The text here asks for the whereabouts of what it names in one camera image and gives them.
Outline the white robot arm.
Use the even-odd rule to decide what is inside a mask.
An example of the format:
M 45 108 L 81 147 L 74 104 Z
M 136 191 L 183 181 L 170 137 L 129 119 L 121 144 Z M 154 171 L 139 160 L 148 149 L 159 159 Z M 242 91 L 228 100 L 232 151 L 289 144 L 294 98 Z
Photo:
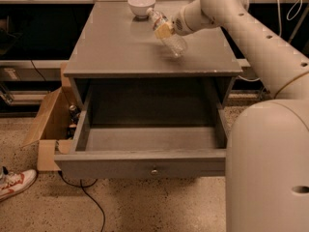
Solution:
M 309 66 L 247 11 L 247 0 L 195 0 L 171 31 L 223 27 L 271 94 L 234 122 L 226 150 L 227 232 L 309 232 Z

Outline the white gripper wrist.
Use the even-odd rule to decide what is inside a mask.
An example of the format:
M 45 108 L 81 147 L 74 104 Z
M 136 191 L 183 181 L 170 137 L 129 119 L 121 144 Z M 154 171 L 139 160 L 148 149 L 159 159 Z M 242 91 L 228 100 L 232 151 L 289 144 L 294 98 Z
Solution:
M 155 36 L 158 39 L 170 38 L 174 31 L 180 36 L 186 36 L 202 29 L 213 28 L 214 22 L 202 11 L 200 0 L 195 0 L 172 16 L 172 26 L 168 22 L 157 26 L 154 29 Z

